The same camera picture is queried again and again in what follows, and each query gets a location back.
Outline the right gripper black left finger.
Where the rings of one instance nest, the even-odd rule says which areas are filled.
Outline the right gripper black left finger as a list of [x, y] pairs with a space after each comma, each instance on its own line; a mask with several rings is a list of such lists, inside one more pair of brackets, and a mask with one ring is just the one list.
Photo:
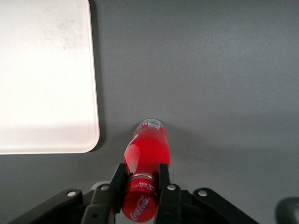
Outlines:
[[82, 224], [114, 224], [120, 213], [128, 180], [127, 165], [120, 163], [110, 183], [104, 183], [94, 190], [91, 203], [87, 206]]

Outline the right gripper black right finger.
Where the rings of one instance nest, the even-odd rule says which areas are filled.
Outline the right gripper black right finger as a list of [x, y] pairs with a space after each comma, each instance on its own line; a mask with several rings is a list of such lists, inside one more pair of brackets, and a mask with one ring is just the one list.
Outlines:
[[171, 183], [167, 164], [160, 164], [159, 203], [154, 224], [181, 223], [181, 188]]

